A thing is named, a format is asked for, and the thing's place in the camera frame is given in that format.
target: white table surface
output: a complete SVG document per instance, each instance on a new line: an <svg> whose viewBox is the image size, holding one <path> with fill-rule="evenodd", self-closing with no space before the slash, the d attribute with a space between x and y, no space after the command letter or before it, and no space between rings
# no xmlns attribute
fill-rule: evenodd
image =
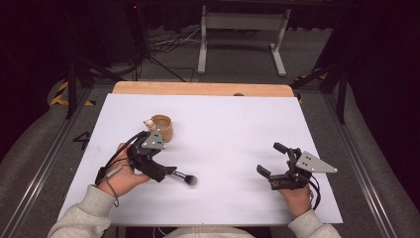
<svg viewBox="0 0 420 238"><path fill-rule="evenodd" d="M170 176L144 183L120 197L120 206L110 213L112 223L263 226L290 222L283 197L270 189L257 165L272 175L288 170L288 157L272 147L274 142L318 157L296 98L136 94L108 94L59 218L83 198L118 145L147 130L143 121L157 114L172 119L174 133L154 160L195 175L198 184L191 187ZM322 192L318 217L325 223L342 223L327 177L314 175Z"/></svg>

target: hand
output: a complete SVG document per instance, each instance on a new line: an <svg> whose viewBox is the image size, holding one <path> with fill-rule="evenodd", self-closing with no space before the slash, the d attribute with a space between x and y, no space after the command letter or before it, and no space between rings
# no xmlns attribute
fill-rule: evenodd
<svg viewBox="0 0 420 238"><path fill-rule="evenodd" d="M123 147L124 144L120 144L118 149ZM115 174L113 174L110 178L105 178L109 181L112 188L114 188L115 193L112 191L112 188L110 185L106 182L106 180L102 180L98 188L105 191L106 193L117 197L122 196L126 194L127 192L131 191L134 187L136 187L139 184L142 184L151 178L149 178L146 175L136 175L134 171L130 167L130 161L127 156L127 150L131 147L129 145L127 148L125 148L115 159L113 162L116 162L113 164L107 171L107 173L111 172L115 168L122 166L119 171L117 171Z"/></svg>
<svg viewBox="0 0 420 238"><path fill-rule="evenodd" d="M309 185L295 190L280 189L278 192L286 199L287 207L293 218L297 218L309 209L311 209L311 193Z"/></svg>

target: gray sleeve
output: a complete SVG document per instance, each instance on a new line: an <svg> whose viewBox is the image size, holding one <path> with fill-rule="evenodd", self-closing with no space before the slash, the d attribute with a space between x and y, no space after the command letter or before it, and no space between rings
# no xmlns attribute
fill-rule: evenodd
<svg viewBox="0 0 420 238"><path fill-rule="evenodd" d="M111 225L108 214L115 200L115 197L90 185L83 200L65 212L48 237L101 237Z"/></svg>
<svg viewBox="0 0 420 238"><path fill-rule="evenodd" d="M297 238L341 237L332 225L322 223L312 209L294 219L288 227Z"/></svg>

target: wooden table edge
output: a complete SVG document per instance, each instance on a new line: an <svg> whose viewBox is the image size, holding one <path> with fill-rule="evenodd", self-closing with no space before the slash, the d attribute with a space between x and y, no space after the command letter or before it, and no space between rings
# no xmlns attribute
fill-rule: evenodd
<svg viewBox="0 0 420 238"><path fill-rule="evenodd" d="M120 81L112 93L154 95L219 95L293 97L293 90L285 84L244 84L204 82Z"/></svg>

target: small brush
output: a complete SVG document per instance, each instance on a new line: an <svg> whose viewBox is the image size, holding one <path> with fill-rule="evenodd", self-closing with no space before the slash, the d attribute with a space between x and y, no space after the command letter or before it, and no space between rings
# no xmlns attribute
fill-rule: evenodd
<svg viewBox="0 0 420 238"><path fill-rule="evenodd" d="M170 174L174 178L180 179L185 181L188 185L196 185L197 184L197 177L196 176L187 176L183 173L178 171L174 171Z"/></svg>

